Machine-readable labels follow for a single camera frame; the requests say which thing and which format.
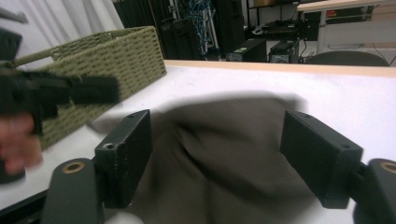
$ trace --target screw hole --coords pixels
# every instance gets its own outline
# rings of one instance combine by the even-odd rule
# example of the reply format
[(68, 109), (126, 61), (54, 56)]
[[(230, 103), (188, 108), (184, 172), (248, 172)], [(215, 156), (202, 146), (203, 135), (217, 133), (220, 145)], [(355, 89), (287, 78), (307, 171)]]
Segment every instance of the screw hole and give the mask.
[(68, 170), (68, 171), (73, 171), (73, 170), (76, 170), (78, 167), (79, 167), (78, 164), (71, 164), (71, 165), (69, 165), (69, 166), (67, 167), (67, 170)]
[(350, 145), (348, 145), (348, 144), (341, 144), (341, 147), (343, 147), (343, 148), (350, 148)]
[(108, 149), (113, 149), (115, 146), (112, 143), (107, 143), (107, 144), (104, 144), (103, 147), (108, 148)]

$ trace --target white table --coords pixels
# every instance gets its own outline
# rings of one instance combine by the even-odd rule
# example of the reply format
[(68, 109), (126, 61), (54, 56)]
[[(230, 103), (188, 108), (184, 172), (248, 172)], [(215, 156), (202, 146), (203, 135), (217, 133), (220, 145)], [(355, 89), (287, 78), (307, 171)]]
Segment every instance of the white table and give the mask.
[(396, 20), (362, 21), (342, 24), (326, 24), (326, 11), (349, 7), (366, 7), (395, 3), (393, 0), (327, 0), (302, 4), (298, 11), (320, 11), (317, 53), (323, 51), (325, 44), (364, 44), (396, 42)]
[[(297, 95), (304, 112), (322, 120), (365, 149), (372, 158), (396, 161), (396, 70), (394, 68), (274, 63), (166, 61), (168, 74), (115, 106), (103, 118), (122, 117), (142, 109), (163, 111), (174, 103), (249, 93)], [(27, 172), (26, 181), (0, 186), (0, 209), (46, 189), (52, 170), (74, 158), (92, 158), (103, 139), (82, 127), (44, 152), (44, 163)], [(316, 203), (294, 223), (352, 223), (351, 209), (326, 210)], [(118, 220), (134, 219), (120, 213)], [(113, 219), (108, 223), (119, 223)]]

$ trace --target finger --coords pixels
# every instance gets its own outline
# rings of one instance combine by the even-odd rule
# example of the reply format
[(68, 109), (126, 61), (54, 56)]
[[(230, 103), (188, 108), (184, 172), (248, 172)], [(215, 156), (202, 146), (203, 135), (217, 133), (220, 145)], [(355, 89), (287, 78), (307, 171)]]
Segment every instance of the finger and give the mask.
[(36, 135), (25, 136), (18, 143), (16, 149), (4, 155), (9, 175), (20, 173), (25, 167), (31, 168), (43, 161), (40, 141)]
[(25, 135), (11, 135), (0, 142), (0, 159), (6, 159), (21, 153), (21, 142)]
[(12, 119), (0, 117), (0, 141), (7, 139), (12, 133)]
[(5, 162), (6, 173), (8, 175), (16, 175), (23, 171), (24, 162), (22, 157), (10, 157)]
[(15, 133), (30, 133), (35, 126), (29, 113), (20, 113), (15, 116), (0, 117), (0, 141), (9, 138)]
[(32, 115), (20, 113), (12, 117), (12, 131), (14, 133), (30, 133), (35, 126)]
[(43, 161), (40, 140), (36, 135), (29, 136), (21, 148), (25, 167), (30, 168)]

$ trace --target cable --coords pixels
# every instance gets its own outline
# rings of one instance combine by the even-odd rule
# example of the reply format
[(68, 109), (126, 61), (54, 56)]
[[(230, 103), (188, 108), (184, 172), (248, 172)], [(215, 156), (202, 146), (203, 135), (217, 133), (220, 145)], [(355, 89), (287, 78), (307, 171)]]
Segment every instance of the cable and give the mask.
[(303, 39), (303, 41), (304, 41), (305, 47), (304, 47), (303, 51), (302, 51), (301, 54), (300, 54), (299, 61), (302, 60), (302, 61), (304, 62), (303, 53), (304, 53), (304, 51), (306, 50), (306, 42), (305, 42), (305, 39)]
[(192, 20), (194, 29), (199, 39), (199, 47), (203, 57), (206, 59), (208, 53), (208, 43), (211, 42), (218, 48), (216, 38), (213, 34), (213, 18), (216, 10), (211, 9), (210, 0), (190, 0), (188, 3), (188, 12), (186, 19)]
[(391, 65), (393, 64), (393, 62), (395, 61), (395, 59), (396, 59), (396, 55), (395, 55), (395, 57), (392, 59), (392, 61), (390, 62), (389, 66), (391, 66)]
[(293, 21), (293, 19), (294, 19), (294, 16), (297, 14), (297, 8), (294, 10), (294, 13), (293, 13), (293, 15), (291, 16), (291, 20)]
[(314, 55), (314, 51), (311, 51), (309, 54), (308, 54), (308, 56), (306, 56), (305, 57), (305, 61), (307, 62), (308, 60), (310, 60), (312, 57), (314, 57), (313, 55)]
[(386, 61), (387, 59), (384, 57), (384, 55), (383, 55), (381, 52), (378, 51), (378, 49), (375, 47), (375, 44), (374, 44), (374, 43), (373, 43), (373, 47), (374, 47), (375, 51), (376, 51), (377, 53), (379, 53), (379, 55), (381, 55), (381, 57)]

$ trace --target green wicker basket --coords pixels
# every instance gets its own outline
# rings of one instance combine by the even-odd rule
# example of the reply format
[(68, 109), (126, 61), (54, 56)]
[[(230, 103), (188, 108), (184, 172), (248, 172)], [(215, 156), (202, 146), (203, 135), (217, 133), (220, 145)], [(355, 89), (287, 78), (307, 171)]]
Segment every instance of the green wicker basket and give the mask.
[[(59, 76), (113, 76), (120, 84), (120, 98), (166, 74), (163, 55), (154, 27), (137, 27), (90, 35), (53, 49), (19, 58), (12, 67), (51, 57), (54, 63), (37, 69)], [(46, 148), (112, 105), (61, 105), (59, 116), (43, 122), (41, 144)]]

